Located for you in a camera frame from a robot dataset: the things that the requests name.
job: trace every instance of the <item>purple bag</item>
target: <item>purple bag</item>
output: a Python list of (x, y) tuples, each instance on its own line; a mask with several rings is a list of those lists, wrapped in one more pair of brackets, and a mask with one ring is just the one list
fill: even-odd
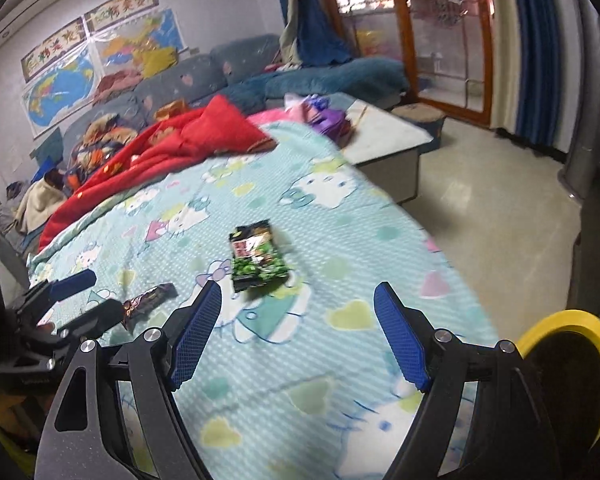
[(311, 123), (311, 127), (337, 144), (340, 136), (349, 131), (349, 121), (347, 121), (347, 114), (342, 110), (327, 108), (320, 112)]

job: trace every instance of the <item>beige tile floor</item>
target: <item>beige tile floor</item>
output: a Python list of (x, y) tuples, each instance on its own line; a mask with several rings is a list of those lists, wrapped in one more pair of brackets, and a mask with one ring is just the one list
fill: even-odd
[(420, 158), (419, 197), (404, 208), (477, 293), (501, 337), (517, 339), (564, 308), (580, 207), (561, 165), (447, 119), (442, 148)]

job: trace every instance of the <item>yellow ring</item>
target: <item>yellow ring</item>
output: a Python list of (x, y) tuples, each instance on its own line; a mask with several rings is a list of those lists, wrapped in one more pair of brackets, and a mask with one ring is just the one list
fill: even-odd
[(520, 338), (520, 355), (526, 357), (542, 339), (557, 332), (575, 332), (583, 335), (596, 346), (600, 354), (600, 320), (583, 310), (561, 310), (542, 319)]

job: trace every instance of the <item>table top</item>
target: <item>table top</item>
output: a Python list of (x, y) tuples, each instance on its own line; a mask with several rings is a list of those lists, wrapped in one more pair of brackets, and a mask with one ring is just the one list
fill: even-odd
[(343, 93), (329, 96), (331, 107), (347, 112), (354, 132), (341, 150), (351, 164), (361, 164), (417, 148), (432, 140), (426, 130)]

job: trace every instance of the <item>map poster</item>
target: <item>map poster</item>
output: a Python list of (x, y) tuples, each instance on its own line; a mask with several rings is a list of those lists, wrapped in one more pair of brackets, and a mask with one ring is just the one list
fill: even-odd
[(64, 25), (22, 58), (22, 73), (28, 83), (74, 47), (86, 40), (82, 18)]
[(146, 54), (161, 48), (184, 50), (171, 9), (142, 14), (92, 37), (105, 74), (126, 68), (142, 72)]
[(109, 0), (84, 15), (86, 26), (97, 32), (115, 25), (138, 12), (157, 7), (158, 0)]
[(99, 76), (88, 45), (36, 78), (22, 96), (33, 138), (88, 104), (98, 83)]

